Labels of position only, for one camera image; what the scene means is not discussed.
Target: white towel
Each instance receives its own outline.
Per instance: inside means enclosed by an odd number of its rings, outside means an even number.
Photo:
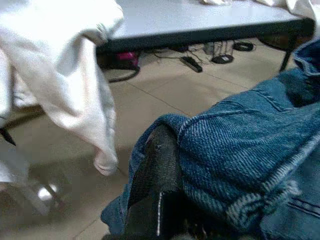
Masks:
[[[320,0],[256,0],[271,7],[287,6],[290,13],[314,20],[314,35],[320,36]]]
[[[0,1],[0,94],[7,96],[0,106],[8,106],[0,117],[8,117],[10,86],[18,75],[32,94],[19,96],[25,88],[16,88],[15,103],[37,101],[55,124],[94,145],[94,165],[104,175],[118,165],[116,114],[96,45],[105,43],[122,19],[114,0]]]

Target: black cable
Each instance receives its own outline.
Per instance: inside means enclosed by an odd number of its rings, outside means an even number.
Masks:
[[[111,80],[109,80],[109,83],[117,83],[117,82],[121,82],[121,81],[126,81],[126,80],[134,78],[135,76],[137,76],[140,73],[139,66],[133,67],[132,69],[126,68],[126,69],[122,69],[122,70],[133,70],[134,72],[128,76],[117,77],[116,79],[111,79]]]
[[[191,53],[191,55],[195,56],[201,64],[203,64],[205,61],[203,61],[200,57],[198,57],[198,55],[196,55],[195,53],[193,53],[192,51],[188,51],[189,53]]]

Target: denim seam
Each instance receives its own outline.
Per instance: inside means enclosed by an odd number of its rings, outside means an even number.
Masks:
[[[180,143],[185,135],[185,132],[187,129],[192,125],[195,124],[196,122],[204,119],[208,119],[209,117],[224,117],[224,116],[230,116],[230,115],[236,115],[236,114],[251,114],[251,113],[259,113],[257,110],[253,109],[246,109],[246,110],[233,110],[233,111],[225,111],[225,112],[218,112],[218,113],[208,113],[204,115],[198,115],[194,116],[187,121],[185,121],[182,126],[180,127],[178,137],[177,137],[177,143],[180,147]]]
[[[310,205],[310,206],[312,206],[312,207],[314,207],[314,208],[320,209],[320,206],[319,206],[319,205],[315,205],[315,204],[309,203],[309,202],[307,202],[307,201],[303,201],[303,200],[301,200],[301,199],[299,199],[299,198],[296,198],[296,197],[293,197],[292,199],[295,200],[295,201],[304,203],[304,204],[308,204],[308,205]]]
[[[193,184],[191,184],[190,181],[187,180],[186,184],[184,184],[183,188],[186,189],[186,188],[192,187],[192,186],[193,186]],[[210,195],[210,197],[212,196],[211,200],[208,200],[206,202],[211,202],[212,200],[214,200],[215,204],[218,205],[218,208],[214,209],[214,211],[215,211],[214,214],[216,215],[216,217],[217,217],[217,215],[219,215],[219,217],[222,217],[222,213],[221,212],[228,207],[227,203],[220,201],[218,198],[213,196],[211,192],[208,192],[207,190],[205,190],[203,188],[198,188],[196,191],[192,191],[192,194],[194,195],[194,194],[197,194],[198,192],[203,192],[203,193],[205,193],[207,195]]]
[[[307,72],[307,75],[310,75],[310,76],[319,76],[320,73],[313,73],[311,72],[310,70],[310,63],[308,63],[306,60],[304,60],[303,58],[299,57],[298,54],[299,52],[304,49],[305,47],[307,46],[310,46],[312,44],[314,44],[315,42],[317,42],[319,39],[315,39],[313,42],[306,42],[305,44],[301,45],[298,47],[298,49],[293,53],[293,58],[294,60],[296,60],[297,62],[300,62],[302,65],[303,65],[303,69],[305,71],[303,71],[304,73]]]
[[[246,224],[249,224],[248,211],[244,211],[244,206],[250,206],[251,212],[256,213],[258,208],[263,207],[263,198],[260,194],[250,192],[242,195],[236,199],[232,204],[230,204],[225,213],[227,219],[233,224],[237,229],[246,228]]]
[[[312,216],[320,219],[320,214],[317,213],[317,212],[308,210],[308,209],[306,209],[306,208],[304,208],[304,207],[302,207],[302,206],[296,205],[296,204],[291,203],[291,202],[288,202],[287,205],[288,205],[289,207],[291,207],[291,208],[295,208],[295,209],[300,210],[300,211],[302,211],[302,212],[304,212],[304,213],[306,213],[306,214],[312,215]]]
[[[186,181],[188,184],[197,187],[197,183],[194,182],[194,181],[189,177],[189,175],[185,175],[185,174],[184,174],[184,175],[182,175],[182,177],[183,177],[183,180]],[[226,179],[214,177],[214,176],[212,176],[212,174],[210,174],[210,177],[211,177],[212,180],[213,180],[213,179],[219,179],[219,180],[223,180],[223,181],[224,181],[225,183],[227,183],[227,184],[230,184],[230,185],[233,184],[233,182],[228,182],[228,180],[226,180]],[[217,193],[215,193],[215,192],[213,192],[213,191],[210,191],[210,189],[201,188],[201,190],[204,191],[204,192],[207,193],[207,194],[212,195],[213,197],[219,197],[219,196],[217,195]]]
[[[236,107],[241,107],[243,109],[245,109],[245,106],[243,106],[242,104],[236,102],[236,101],[232,101],[232,100],[222,100],[220,102],[218,102],[216,105],[220,105],[220,104],[228,104],[228,105],[234,105]]]
[[[268,180],[262,183],[262,187],[264,191],[270,192],[276,185],[278,185],[281,180],[287,176],[290,171],[296,168],[300,163],[301,159],[304,159],[308,156],[320,142],[320,131],[318,131],[314,136],[309,138],[306,145],[302,146],[299,152],[291,157],[291,160],[286,162],[285,164],[280,165],[275,173],[268,177]]]
[[[119,216],[120,216],[120,218],[121,218],[121,222],[122,223],[125,223],[125,220],[124,220],[124,212],[123,212],[123,210],[122,210],[122,208],[121,208],[121,204],[120,204],[120,200],[118,201],[118,209],[119,209]]]
[[[286,111],[289,111],[292,109],[292,108],[282,107],[277,101],[275,101],[273,98],[271,98],[271,96],[267,92],[265,92],[259,88],[255,88],[255,89],[252,89],[249,91],[256,92],[257,94],[259,94],[261,97],[266,99],[272,105],[272,107],[274,107],[279,112],[286,112]]]

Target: table leg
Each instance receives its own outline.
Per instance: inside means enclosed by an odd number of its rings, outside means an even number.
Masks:
[[[6,192],[20,205],[27,216],[33,213],[33,208],[42,216],[48,215],[49,208],[29,186],[14,187],[8,184]]]
[[[46,177],[43,175],[41,168],[34,167],[32,169],[32,172],[30,172],[30,175],[36,179],[40,184],[43,185],[43,187],[50,193],[53,200],[58,203],[59,208],[63,208],[65,206],[65,203],[60,198],[60,196],[52,189],[52,187],[49,185]]]
[[[297,35],[289,35],[288,36],[288,48],[285,51],[285,56],[284,56],[284,59],[282,61],[282,65],[280,67],[279,72],[282,72],[283,70],[286,69],[288,61],[289,61],[289,58],[290,58],[290,55],[291,55],[292,51],[295,49],[297,38],[298,38]]]

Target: denim jacket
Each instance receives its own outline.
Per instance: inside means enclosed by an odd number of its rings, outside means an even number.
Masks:
[[[295,53],[297,68],[230,96],[192,118],[167,114],[139,138],[124,193],[102,212],[112,233],[121,233],[134,173],[144,158],[145,143],[159,125],[177,135],[183,189],[213,217],[239,232],[267,222],[302,191],[293,176],[320,143],[320,40]]]

